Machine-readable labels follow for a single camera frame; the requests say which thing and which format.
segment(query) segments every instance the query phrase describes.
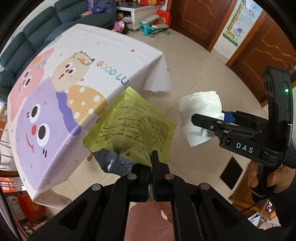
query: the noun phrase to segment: dark green sofa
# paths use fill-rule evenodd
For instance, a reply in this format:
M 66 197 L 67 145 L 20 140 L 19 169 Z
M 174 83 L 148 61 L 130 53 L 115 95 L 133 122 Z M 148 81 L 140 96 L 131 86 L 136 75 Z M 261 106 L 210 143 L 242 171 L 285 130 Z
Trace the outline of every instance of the dark green sofa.
M 81 17 L 88 10 L 87 0 L 60 0 L 38 14 L 18 33 L 0 56 L 4 71 L 0 72 L 0 101 L 7 103 L 15 82 L 34 59 L 52 40 L 77 23 L 102 28 L 116 21 L 116 3 L 104 13 Z

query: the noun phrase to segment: red box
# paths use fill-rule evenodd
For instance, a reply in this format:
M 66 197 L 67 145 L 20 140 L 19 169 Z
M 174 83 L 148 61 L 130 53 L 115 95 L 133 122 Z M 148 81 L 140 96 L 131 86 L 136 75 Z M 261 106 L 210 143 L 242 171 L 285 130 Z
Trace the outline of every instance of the red box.
M 157 6 L 157 5 L 164 5 L 165 1 L 164 0 L 140 0 L 140 3 Z
M 158 9 L 156 14 L 159 15 L 159 19 L 155 21 L 155 24 L 164 23 L 168 25 L 168 28 L 170 28 L 170 25 L 172 23 L 172 16 L 170 15 L 170 13 L 167 11 Z

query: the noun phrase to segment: white tissue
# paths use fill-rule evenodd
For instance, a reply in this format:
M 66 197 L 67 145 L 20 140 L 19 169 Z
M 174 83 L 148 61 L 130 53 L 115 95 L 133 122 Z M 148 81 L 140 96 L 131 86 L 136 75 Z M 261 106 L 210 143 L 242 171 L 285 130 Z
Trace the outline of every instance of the white tissue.
M 183 96 L 179 102 L 179 109 L 182 121 L 181 128 L 191 147 L 197 146 L 215 136 L 213 131 L 192 124 L 191 117 L 194 114 L 206 115 L 220 120 L 224 119 L 221 101 L 216 91 L 197 92 Z

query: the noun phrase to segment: red cartoon nose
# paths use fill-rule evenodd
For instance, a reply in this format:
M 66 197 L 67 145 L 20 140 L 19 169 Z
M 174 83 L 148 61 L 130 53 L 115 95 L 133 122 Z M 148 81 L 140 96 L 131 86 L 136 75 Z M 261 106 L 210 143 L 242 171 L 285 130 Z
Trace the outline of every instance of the red cartoon nose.
M 32 135 L 33 136 L 36 134 L 36 130 L 37 130 L 36 125 L 32 126 Z

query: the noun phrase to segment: finger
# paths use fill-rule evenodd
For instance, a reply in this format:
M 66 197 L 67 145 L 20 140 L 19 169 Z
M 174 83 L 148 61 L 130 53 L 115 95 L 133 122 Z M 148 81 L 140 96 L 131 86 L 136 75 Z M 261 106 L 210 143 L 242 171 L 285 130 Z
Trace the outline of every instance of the finger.
M 257 177 L 258 176 L 259 168 L 258 168 L 256 162 L 250 161 L 250 163 L 249 163 L 249 171 L 250 171 L 252 177 Z
M 257 178 L 257 179 L 254 179 L 253 182 L 252 182 L 252 184 L 251 184 L 251 187 L 252 187 L 252 188 L 257 187 L 257 186 L 258 186 L 258 183 L 259 183 L 258 178 Z
M 251 173 L 249 172 L 248 186 L 255 188 L 255 187 L 257 187 L 257 185 L 258 185 L 258 178 L 257 177 L 253 177 L 251 175 Z
M 268 175 L 267 177 L 267 183 L 270 186 L 279 184 L 280 180 L 281 180 L 281 175 L 282 174 L 282 168 L 281 169 L 277 169 L 274 172 L 272 172 L 271 174 Z

